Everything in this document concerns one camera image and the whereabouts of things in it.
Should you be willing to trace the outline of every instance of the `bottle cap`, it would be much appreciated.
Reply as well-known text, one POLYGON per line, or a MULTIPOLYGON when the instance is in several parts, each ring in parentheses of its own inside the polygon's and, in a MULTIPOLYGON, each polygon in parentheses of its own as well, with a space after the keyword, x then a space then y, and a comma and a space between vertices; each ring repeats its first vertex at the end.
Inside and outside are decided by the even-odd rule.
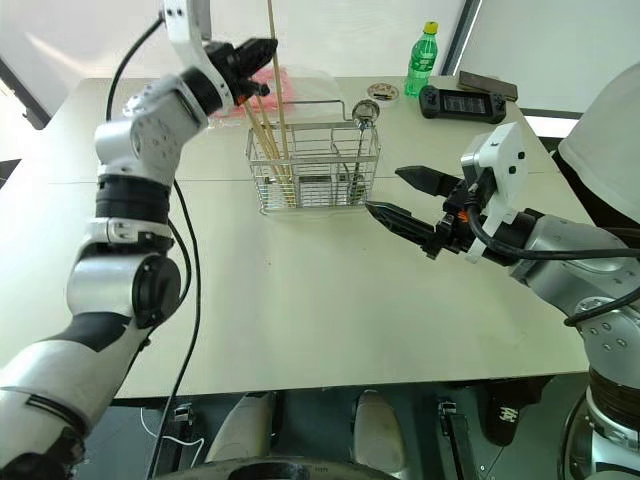
POLYGON ((424 29, 422 30, 424 33, 429 33, 433 35, 434 33, 438 33, 438 22, 427 22, 424 24, 424 29))

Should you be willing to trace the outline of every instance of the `wire basket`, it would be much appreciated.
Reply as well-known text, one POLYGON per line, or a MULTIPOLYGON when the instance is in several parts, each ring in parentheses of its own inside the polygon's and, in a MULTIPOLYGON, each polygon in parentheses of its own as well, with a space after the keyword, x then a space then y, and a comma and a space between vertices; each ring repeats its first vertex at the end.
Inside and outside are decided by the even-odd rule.
MULTIPOLYGON (((336 101, 291 102, 334 103, 336 101)), ((364 205, 371 193, 380 143, 375 125, 360 130, 354 122, 287 125, 289 160, 282 159, 282 135, 272 126, 280 158, 269 158, 253 129, 247 159, 263 212, 294 208, 337 208, 364 205)))

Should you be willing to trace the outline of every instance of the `green plastic bottle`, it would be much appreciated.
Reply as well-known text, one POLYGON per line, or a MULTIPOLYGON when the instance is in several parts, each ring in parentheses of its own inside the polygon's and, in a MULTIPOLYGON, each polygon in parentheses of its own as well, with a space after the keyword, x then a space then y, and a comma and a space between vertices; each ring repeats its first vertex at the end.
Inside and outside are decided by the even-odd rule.
POLYGON ((429 84, 429 75, 438 56, 437 22, 425 23, 423 32, 424 35, 411 49, 409 72, 404 82, 404 93, 410 97, 417 97, 422 87, 429 84))

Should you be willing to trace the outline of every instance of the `robotic arm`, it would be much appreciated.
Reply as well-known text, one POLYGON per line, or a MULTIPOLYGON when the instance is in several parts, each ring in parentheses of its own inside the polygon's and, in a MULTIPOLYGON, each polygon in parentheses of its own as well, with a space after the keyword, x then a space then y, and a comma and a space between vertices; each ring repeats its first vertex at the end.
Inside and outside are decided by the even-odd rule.
POLYGON ((216 110, 269 91, 250 77, 269 63, 277 40, 203 47, 195 6, 171 0, 164 9, 188 68, 145 87, 123 118, 96 131, 96 215, 67 285, 71 324, 25 348, 3 370, 1 479, 66 479, 83 458, 84 438, 149 334, 178 307, 180 274, 166 254, 182 147, 216 110))
POLYGON ((387 229, 419 245, 429 258, 435 260, 443 248, 467 252, 472 262, 482 256, 508 267, 516 281, 564 312, 565 324, 582 336, 590 363, 586 400, 591 470, 583 474, 607 469, 602 465, 608 464, 640 475, 638 295, 628 305, 597 314, 640 287, 638 252, 598 227, 530 209, 514 211, 509 205, 526 177, 524 159, 518 125, 502 125, 476 138, 463 155, 463 180, 422 166, 396 170, 414 188, 446 198, 445 215, 435 226, 389 203, 366 206, 387 229), (586 249, 597 249, 600 258, 585 258, 598 256, 585 254, 586 249), (625 256, 604 254, 604 249, 625 256), (583 254, 575 258, 567 254, 578 250, 583 254))

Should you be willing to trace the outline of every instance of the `bottle label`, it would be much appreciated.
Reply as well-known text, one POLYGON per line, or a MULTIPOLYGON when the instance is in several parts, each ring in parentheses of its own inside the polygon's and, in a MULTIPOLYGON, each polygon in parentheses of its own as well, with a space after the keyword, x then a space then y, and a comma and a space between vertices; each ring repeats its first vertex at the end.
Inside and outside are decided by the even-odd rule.
POLYGON ((433 64, 435 63, 435 61, 435 55, 433 53, 427 53, 424 57, 411 57, 409 67, 412 70, 417 70, 418 72, 428 72, 430 70, 433 70, 433 64))

